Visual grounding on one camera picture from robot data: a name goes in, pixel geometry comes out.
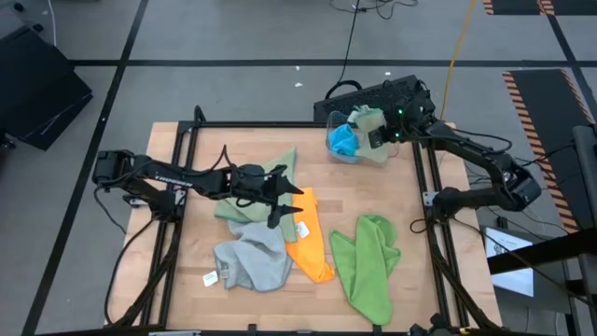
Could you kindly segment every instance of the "gray floor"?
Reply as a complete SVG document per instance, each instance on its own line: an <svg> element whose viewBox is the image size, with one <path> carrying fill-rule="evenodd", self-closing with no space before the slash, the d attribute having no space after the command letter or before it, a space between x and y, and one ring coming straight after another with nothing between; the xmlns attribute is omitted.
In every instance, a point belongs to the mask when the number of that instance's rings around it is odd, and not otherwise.
<svg viewBox="0 0 597 336"><path fill-rule="evenodd" d="M46 3L23 3L31 8L27 20L42 22L48 28L42 36L49 40L51 20L43 14ZM116 60L139 0L52 3L58 47L68 58ZM348 7L352 1L336 3ZM447 60L467 6L467 0L421 0L417 7L397 7L391 21L383 21L373 12L360 15L351 57ZM131 58L341 59L351 20L350 14L329 7L327 0L149 0ZM597 30L597 18L558 20L576 57L596 60L597 45L587 32ZM488 16L480 2L460 58L564 60L546 17ZM19 145L17 150L2 153L0 328L4 335L21 332L115 70L101 66L76 69L93 89L94 98L49 151ZM195 104L201 105L209 120L311 120L312 103L323 98L340 70L335 66L128 67L100 149L128 148L142 153L153 122L190 119ZM514 155L532 158L501 76L504 70L516 69L455 69L447 119L464 129L507 137L514 142ZM597 90L597 70L583 69L583 73ZM349 67L345 78L367 86L411 74L426 82L440 105L447 68ZM544 183L538 171L534 174ZM37 332L103 324L105 289L122 235L107 221L91 192L89 182ZM109 194L103 199L115 218L126 223L130 210L118 196ZM531 213L559 222L548 195L533 204ZM537 233L561 234L527 217L507 216ZM482 223L490 225L493 219L479 211ZM526 307L498 299L505 325L525 330ZM529 331L554 333L552 312L532 310L530 316ZM558 334L564 334L562 316L559 326Z"/></svg>

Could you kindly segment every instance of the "orange cloth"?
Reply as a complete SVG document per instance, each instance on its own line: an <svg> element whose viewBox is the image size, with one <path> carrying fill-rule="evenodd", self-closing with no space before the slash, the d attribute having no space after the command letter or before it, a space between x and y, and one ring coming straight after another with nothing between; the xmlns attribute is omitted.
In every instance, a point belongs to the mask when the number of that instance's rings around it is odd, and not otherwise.
<svg viewBox="0 0 597 336"><path fill-rule="evenodd" d="M314 283L324 283L334 278L334 269L326 263L324 237L317 218L317 200L312 188L303 189L304 194L292 195L292 206L302 208L294 214L295 225L305 223L309 235L297 234L295 243L286 242L286 252Z"/></svg>

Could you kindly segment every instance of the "blue cloth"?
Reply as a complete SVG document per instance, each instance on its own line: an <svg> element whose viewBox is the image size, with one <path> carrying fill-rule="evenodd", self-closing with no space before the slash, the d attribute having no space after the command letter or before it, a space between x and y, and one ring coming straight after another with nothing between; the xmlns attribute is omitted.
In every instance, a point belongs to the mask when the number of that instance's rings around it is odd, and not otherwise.
<svg viewBox="0 0 597 336"><path fill-rule="evenodd" d="M332 131L327 141L329 142L329 148L334 153L341 155L354 156L356 150L360 148L358 137L354 134L353 128L349 124L343 124Z"/></svg>

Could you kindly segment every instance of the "green cloth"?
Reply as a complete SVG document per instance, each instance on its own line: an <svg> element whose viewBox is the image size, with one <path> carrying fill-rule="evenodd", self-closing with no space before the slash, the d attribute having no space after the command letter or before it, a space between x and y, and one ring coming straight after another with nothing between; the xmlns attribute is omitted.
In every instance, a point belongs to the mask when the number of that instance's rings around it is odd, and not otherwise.
<svg viewBox="0 0 597 336"><path fill-rule="evenodd" d="M385 117L383 111L379 108L369 108L367 105L362 105L357 109L358 116L354 122L359 131L365 135L373 130L377 130L380 126L385 126ZM369 137L365 136L361 141L360 148L354 153L355 156L368 158L377 163L383 163L388 160L388 146L383 144L377 148L371 148Z"/></svg>
<svg viewBox="0 0 597 336"><path fill-rule="evenodd" d="M283 156L272 160L262 167L265 172L269 172L278 164L285 164L286 170L283 176L288 177L290 183L295 183L295 162L297 160L297 149L292 148L288 150ZM225 218L239 223L256 223L268 220L270 214L270 207L255 203L247 207L240 208L236 206L236 198L228 198L226 200L218 201L215 206L215 216L218 218ZM278 204L292 205L292 195L286 193L278 198ZM282 216L280 218L280 228L282 235L287 242L297 241L297 231L295 229L295 222L292 215Z"/></svg>
<svg viewBox="0 0 597 336"><path fill-rule="evenodd" d="M348 302L373 324L392 320L388 277L400 261L392 247L397 233L384 217L363 215L356 223L356 240L333 231L329 242Z"/></svg>

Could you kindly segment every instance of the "yellow cable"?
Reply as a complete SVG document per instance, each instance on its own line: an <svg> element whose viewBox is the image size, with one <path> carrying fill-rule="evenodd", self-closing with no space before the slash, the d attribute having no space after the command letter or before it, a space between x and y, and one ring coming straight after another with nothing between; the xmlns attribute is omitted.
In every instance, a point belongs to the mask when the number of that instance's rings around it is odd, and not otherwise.
<svg viewBox="0 0 597 336"><path fill-rule="evenodd" d="M476 5L477 0L470 0L470 7L468 8L468 14L466 14L465 25L463 26L462 32L460 32L460 36L458 36L458 41L456 41L456 48L454 49L454 53L451 56L450 67L448 68L448 77L446 78L446 86L444 87L444 101L441 106L441 115L439 115L439 118L442 120L444 120L444 115L446 113L448 92L450 91L451 70L454 67L454 62L456 62L456 59L458 58L458 54L460 54L460 48L463 45L463 41L465 40L466 30L468 30L468 24L470 23L470 20L473 17L473 12L475 11Z"/></svg>

